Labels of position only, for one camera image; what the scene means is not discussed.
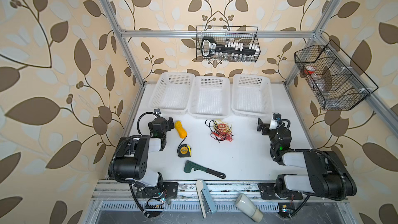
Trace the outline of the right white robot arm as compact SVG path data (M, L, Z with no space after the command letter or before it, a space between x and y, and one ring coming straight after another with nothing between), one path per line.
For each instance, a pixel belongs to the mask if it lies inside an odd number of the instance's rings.
M343 162L334 151L291 148L290 120L281 114L274 114L270 123L258 120L257 131L268 136L271 142L269 154L280 166L297 167L306 174L280 174L274 183L259 183L263 200L301 200L291 209L283 207L282 218L292 218L306 204L310 197L343 201L357 194L357 186Z

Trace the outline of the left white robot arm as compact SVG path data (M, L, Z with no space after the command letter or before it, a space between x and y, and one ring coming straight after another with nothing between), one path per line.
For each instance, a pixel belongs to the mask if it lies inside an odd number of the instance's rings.
M140 120L146 115L155 118L148 123L150 134L142 135ZM167 132L174 128L173 118L162 117L160 109L143 113L137 121L138 135L122 137L110 161L109 177L129 186L135 204L147 218L158 216L156 209L178 194L178 182L164 182L160 172L148 168L148 155L164 150Z

